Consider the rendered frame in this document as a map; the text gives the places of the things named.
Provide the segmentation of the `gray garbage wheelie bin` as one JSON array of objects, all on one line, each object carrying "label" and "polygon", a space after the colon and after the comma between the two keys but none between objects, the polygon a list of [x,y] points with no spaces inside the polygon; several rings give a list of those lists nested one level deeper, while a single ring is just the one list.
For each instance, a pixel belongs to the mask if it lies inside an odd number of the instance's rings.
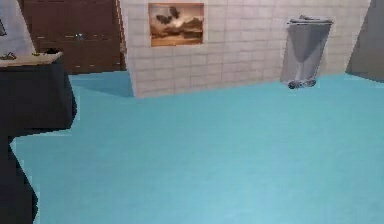
[{"label": "gray garbage wheelie bin", "polygon": [[287,40],[280,81],[289,89],[316,85],[316,78],[333,21],[300,15],[287,22]]}]

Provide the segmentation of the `framed brown landscape picture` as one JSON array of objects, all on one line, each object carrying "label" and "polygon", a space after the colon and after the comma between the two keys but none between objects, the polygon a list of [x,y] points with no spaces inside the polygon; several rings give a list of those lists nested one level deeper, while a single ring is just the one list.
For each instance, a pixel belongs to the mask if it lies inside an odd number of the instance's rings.
[{"label": "framed brown landscape picture", "polygon": [[149,3],[152,47],[198,45],[204,41],[203,3]]}]

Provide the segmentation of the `dark brown wooden door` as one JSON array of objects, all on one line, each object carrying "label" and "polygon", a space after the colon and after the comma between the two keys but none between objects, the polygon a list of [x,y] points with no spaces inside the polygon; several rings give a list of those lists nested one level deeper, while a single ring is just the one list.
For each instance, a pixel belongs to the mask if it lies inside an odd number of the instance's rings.
[{"label": "dark brown wooden door", "polygon": [[35,50],[60,50],[69,73],[126,69],[118,0],[17,1]]}]

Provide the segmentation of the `small black and yellow object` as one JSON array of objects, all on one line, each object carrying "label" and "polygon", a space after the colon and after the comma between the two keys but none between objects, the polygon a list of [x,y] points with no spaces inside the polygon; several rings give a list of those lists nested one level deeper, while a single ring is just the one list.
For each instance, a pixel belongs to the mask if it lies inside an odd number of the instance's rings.
[{"label": "small black and yellow object", "polygon": [[57,54],[57,53],[60,53],[60,50],[58,50],[56,48],[49,48],[44,52],[33,52],[33,53],[31,53],[31,55],[40,56],[40,55],[45,55],[45,54]]}]

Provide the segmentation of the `black cabinet with pale top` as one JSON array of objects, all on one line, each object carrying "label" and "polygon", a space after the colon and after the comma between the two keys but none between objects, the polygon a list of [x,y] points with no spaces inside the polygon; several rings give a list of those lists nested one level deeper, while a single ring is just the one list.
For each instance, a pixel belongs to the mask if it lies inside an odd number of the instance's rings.
[{"label": "black cabinet with pale top", "polygon": [[77,105],[62,52],[0,59],[0,224],[33,224],[38,197],[12,151],[17,137],[66,130]]}]

